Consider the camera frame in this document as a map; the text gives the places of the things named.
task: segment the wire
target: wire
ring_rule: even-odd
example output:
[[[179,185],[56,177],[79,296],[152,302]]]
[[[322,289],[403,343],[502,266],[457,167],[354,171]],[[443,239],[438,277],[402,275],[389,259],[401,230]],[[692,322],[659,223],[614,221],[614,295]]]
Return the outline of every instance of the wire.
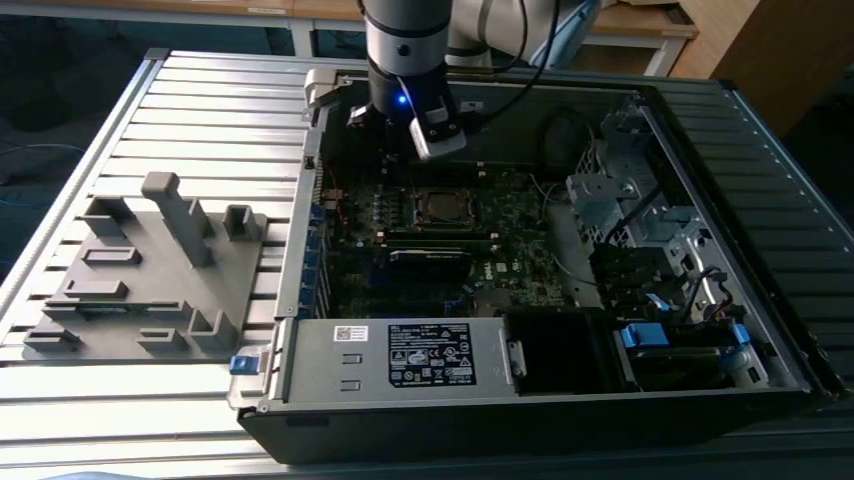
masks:
[[[558,265],[558,268],[561,269],[561,271],[563,271],[563,273],[566,273],[570,278],[573,280],[575,280],[577,282],[581,283],[586,283],[587,285],[593,285],[594,287],[598,287],[599,285],[597,284],[597,282],[591,282],[590,280],[585,280],[583,278],[581,278],[578,275],[575,275],[573,272],[570,272],[570,270],[563,266],[563,264],[561,263],[561,260],[558,259],[558,255],[555,255],[554,253],[551,254],[551,258],[555,261],[555,265]]]
[[[543,190],[543,187],[539,186],[539,183],[537,182],[537,177],[534,176],[533,173],[529,173],[529,177],[531,177],[531,181],[534,182],[534,186],[537,187],[537,191],[539,192],[539,194],[546,197],[546,191]]]
[[[8,143],[11,145],[15,145],[12,142],[7,142],[6,140],[3,141],[3,143]],[[20,145],[18,147],[10,148],[8,150],[4,150],[4,151],[0,152],[0,156],[7,155],[10,153],[19,152],[22,150],[28,150],[28,149],[74,150],[78,153],[86,153],[84,149],[82,149],[80,147],[75,147],[74,145],[64,145],[64,144],[59,144],[59,143],[38,143],[38,144],[34,144],[34,145]]]
[[[22,208],[47,207],[52,203],[54,202],[23,203],[23,202],[10,202],[8,200],[0,200],[0,205],[8,205],[10,207],[22,207]]]
[[[519,10],[522,13],[522,45],[519,45],[519,53],[514,59],[507,62],[507,64],[502,65],[493,69],[493,73],[505,73],[507,72],[513,66],[517,64],[519,60],[522,60],[522,56],[525,55],[525,50],[529,48],[529,7],[525,5],[525,0],[519,0]]]
[[[726,298],[721,302],[721,305],[718,305],[718,307],[712,311],[712,314],[706,317],[706,320],[716,319],[718,314],[724,312],[726,309],[729,309],[730,306],[733,305],[733,292],[730,292],[726,286],[724,286],[724,282],[718,282],[718,290],[724,292],[724,295],[726,295]]]
[[[706,277],[717,272],[721,272],[721,269],[714,265],[709,265],[693,280],[692,286],[689,288],[689,294],[685,297],[685,313],[681,314],[681,323],[685,323],[692,316],[692,306],[694,305],[694,300],[697,300],[697,293],[700,292],[700,287],[704,284],[704,280],[706,280]]]
[[[549,64],[549,60],[551,57],[551,48],[554,47],[554,44],[555,44],[555,35],[558,33],[558,20],[561,18],[561,0],[554,0],[554,3],[555,3],[555,8],[551,16],[551,26],[549,27],[549,40],[546,41],[546,52],[543,55],[543,62],[541,63],[539,68],[537,69],[537,73],[531,77],[531,80],[525,85],[525,87],[522,87],[522,90],[519,91],[517,96],[505,104],[505,106],[502,106],[498,110],[495,110],[493,113],[485,116],[482,120],[483,122],[482,125],[487,125],[490,122],[493,122],[498,117],[501,117],[505,114],[505,112],[507,112],[507,110],[510,110],[522,101],[522,99],[527,96],[527,94],[531,92],[531,89],[539,82],[541,77],[543,76],[543,72],[546,71],[546,65]]]
[[[659,193],[662,193],[662,186],[657,185],[655,188],[650,190],[650,193],[646,194],[646,197],[641,199],[641,201],[638,202],[638,205],[635,205],[635,208],[633,208],[631,212],[629,212],[629,215],[626,215],[621,219],[621,221],[617,222],[617,225],[614,225],[611,230],[609,230],[609,233],[605,236],[605,239],[602,240],[603,244],[607,245],[611,242],[611,239],[617,235],[617,232],[619,232],[626,227],[626,225],[629,225],[629,223],[635,219],[635,217],[641,215],[643,210],[646,210],[646,207],[649,207],[650,204],[653,203],[653,200],[655,200],[655,197],[658,197]]]

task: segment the blue tab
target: blue tab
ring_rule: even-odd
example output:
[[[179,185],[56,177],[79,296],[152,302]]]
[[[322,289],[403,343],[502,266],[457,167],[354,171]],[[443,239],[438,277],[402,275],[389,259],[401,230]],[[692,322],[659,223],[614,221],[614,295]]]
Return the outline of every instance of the blue tab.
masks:
[[[629,327],[623,328],[619,331],[619,336],[623,337],[623,345],[626,345],[626,348],[635,348],[638,346],[638,344],[635,343],[635,339],[631,337]]]
[[[733,334],[736,334],[736,340],[740,345],[748,345],[750,343],[750,332],[741,323],[733,325]]]
[[[228,373],[232,375],[258,375],[260,360],[251,355],[235,355],[228,362]]]
[[[653,300],[653,303],[662,312],[669,312],[670,310],[673,310],[670,304],[662,299],[662,297],[659,297],[654,293],[647,293],[646,296],[650,297],[650,300]]]
[[[306,269],[303,270],[303,284],[314,287],[318,283],[318,271]]]
[[[633,323],[619,332],[626,348],[666,347],[670,345],[661,323]]]

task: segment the black cable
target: black cable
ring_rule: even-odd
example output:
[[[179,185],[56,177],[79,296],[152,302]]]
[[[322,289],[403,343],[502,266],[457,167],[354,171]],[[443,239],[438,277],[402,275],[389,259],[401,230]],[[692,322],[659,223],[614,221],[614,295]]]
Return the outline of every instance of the black cable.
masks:
[[[726,288],[726,286],[724,285],[724,282],[718,282],[718,290],[724,292],[724,295],[726,295],[726,298],[721,302],[721,305],[718,305],[718,307],[712,311],[712,314],[709,315],[709,317],[706,317],[706,320],[709,319],[714,320],[718,314],[724,312],[728,308],[730,308],[730,306],[733,305],[733,292],[730,292],[730,290]]]
[[[709,277],[712,274],[720,271],[721,269],[718,267],[716,267],[714,265],[709,265],[704,269],[704,271],[700,272],[700,275],[692,282],[692,286],[689,288],[689,294],[685,297],[685,311],[679,315],[679,323],[685,323],[687,319],[692,317],[692,308],[694,305],[694,300],[697,299],[697,294],[700,293],[700,287],[704,284],[704,280],[706,279],[706,277]]]
[[[657,185],[655,188],[650,190],[650,193],[646,194],[646,197],[643,197],[643,199],[638,202],[638,205],[635,205],[635,208],[631,210],[631,212],[629,212],[629,215],[626,215],[622,218],[622,220],[617,222],[617,225],[614,225],[614,228],[609,230],[609,233],[605,236],[605,240],[602,240],[603,244],[609,244],[611,242],[611,239],[617,235],[617,232],[619,232],[626,227],[626,225],[629,225],[629,223],[635,219],[635,217],[641,215],[641,213],[643,213],[643,210],[646,210],[646,207],[650,206],[650,204],[653,203],[653,200],[655,200],[655,197],[658,197],[659,193],[662,193],[662,186]]]
[[[519,0],[519,10],[522,10],[522,45],[519,45],[519,53],[517,53],[515,58],[507,62],[506,65],[495,67],[493,69],[493,73],[505,73],[510,71],[517,62],[522,60],[525,49],[529,48],[529,7],[525,6],[525,0]]]
[[[485,115],[481,126],[485,126],[490,122],[493,122],[498,117],[501,117],[505,114],[505,112],[507,112],[507,110],[510,110],[517,105],[517,103],[522,101],[522,99],[531,92],[531,89],[539,82],[541,77],[543,76],[543,72],[546,71],[546,65],[549,64],[549,60],[551,57],[551,48],[554,47],[554,44],[555,44],[555,35],[558,34],[558,20],[561,19],[561,0],[554,0],[554,1],[555,1],[555,9],[551,17],[551,26],[549,28],[549,40],[546,41],[546,52],[543,55],[543,62],[541,63],[539,68],[537,69],[537,73],[531,77],[531,80],[525,85],[525,87],[522,87],[522,90],[519,91],[517,96],[498,110]]]

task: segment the warning label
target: warning label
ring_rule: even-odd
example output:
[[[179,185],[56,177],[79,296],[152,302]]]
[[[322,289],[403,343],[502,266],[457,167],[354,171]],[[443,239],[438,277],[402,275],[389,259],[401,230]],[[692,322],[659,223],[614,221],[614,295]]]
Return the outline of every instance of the warning label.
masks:
[[[475,385],[469,324],[389,325],[389,382],[395,388]]]

